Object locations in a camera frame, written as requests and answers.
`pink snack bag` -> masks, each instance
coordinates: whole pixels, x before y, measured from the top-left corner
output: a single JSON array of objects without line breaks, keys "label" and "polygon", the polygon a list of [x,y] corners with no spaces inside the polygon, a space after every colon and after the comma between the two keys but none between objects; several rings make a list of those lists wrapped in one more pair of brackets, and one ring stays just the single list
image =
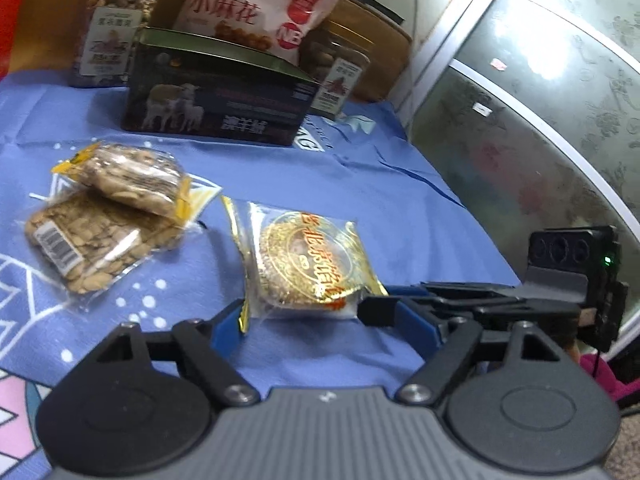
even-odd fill
[{"label": "pink snack bag", "polygon": [[298,47],[338,0],[186,0],[174,29],[269,52],[298,64]]}]

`barcode label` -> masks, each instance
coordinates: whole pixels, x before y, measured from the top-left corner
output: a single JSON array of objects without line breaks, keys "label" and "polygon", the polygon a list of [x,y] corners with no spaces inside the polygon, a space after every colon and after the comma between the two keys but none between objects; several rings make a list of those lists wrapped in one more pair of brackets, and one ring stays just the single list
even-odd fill
[{"label": "barcode label", "polygon": [[52,221],[38,227],[33,236],[63,276],[82,262],[82,255]]}]

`black box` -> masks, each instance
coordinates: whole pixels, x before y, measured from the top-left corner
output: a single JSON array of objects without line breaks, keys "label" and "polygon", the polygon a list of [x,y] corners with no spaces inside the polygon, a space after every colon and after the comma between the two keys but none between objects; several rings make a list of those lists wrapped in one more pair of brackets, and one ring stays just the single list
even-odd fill
[{"label": "black box", "polygon": [[122,127],[289,146],[317,90],[318,83],[279,57],[145,28],[129,73]]}]

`plastic jar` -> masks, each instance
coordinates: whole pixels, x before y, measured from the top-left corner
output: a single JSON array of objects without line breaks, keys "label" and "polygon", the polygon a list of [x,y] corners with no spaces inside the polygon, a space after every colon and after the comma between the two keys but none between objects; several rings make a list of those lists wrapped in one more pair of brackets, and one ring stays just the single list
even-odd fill
[{"label": "plastic jar", "polygon": [[124,86],[140,30],[157,0],[88,0],[71,85]]},{"label": "plastic jar", "polygon": [[322,83],[311,113],[336,117],[369,66],[372,49],[367,38],[335,22],[324,22],[307,35],[300,47],[300,68]]}]

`ribbed gray surface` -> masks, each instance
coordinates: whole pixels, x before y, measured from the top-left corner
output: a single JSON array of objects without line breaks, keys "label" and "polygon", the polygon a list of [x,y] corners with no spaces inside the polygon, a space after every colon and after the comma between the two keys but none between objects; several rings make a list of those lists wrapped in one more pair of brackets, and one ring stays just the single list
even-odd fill
[{"label": "ribbed gray surface", "polygon": [[[82,477],[55,470],[52,480]],[[189,456],[136,480],[524,480],[460,450],[423,408],[381,388],[274,389],[267,402],[226,410]],[[599,468],[562,480],[609,480]]]}]

